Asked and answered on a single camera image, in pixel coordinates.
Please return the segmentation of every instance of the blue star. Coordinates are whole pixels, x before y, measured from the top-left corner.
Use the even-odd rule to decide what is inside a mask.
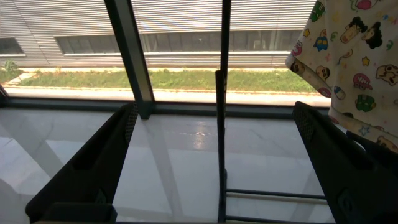
[[[358,131],[362,134],[362,136],[365,136],[367,133],[369,133],[369,127],[362,126],[362,128]]]

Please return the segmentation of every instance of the sidewalk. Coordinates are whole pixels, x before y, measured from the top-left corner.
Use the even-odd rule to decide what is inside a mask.
[[[4,86],[10,96],[39,98],[74,98],[91,100],[133,100],[130,89],[123,88],[55,88]],[[157,101],[215,103],[215,91],[154,89]],[[301,101],[311,106],[329,107],[330,99],[314,93],[229,91],[227,103],[293,106]]]

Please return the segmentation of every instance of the white tiled floor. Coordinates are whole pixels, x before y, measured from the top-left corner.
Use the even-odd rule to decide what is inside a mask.
[[[26,203],[111,116],[0,110],[0,223],[28,223]],[[216,118],[152,115],[137,120],[114,199],[121,221],[215,222]],[[293,121],[228,118],[228,187],[321,195]],[[228,197],[227,214],[333,222],[319,201]]]

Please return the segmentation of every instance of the white patterned cloth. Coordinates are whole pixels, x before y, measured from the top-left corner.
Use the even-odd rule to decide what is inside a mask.
[[[398,0],[319,0],[286,65],[331,120],[398,153]]]

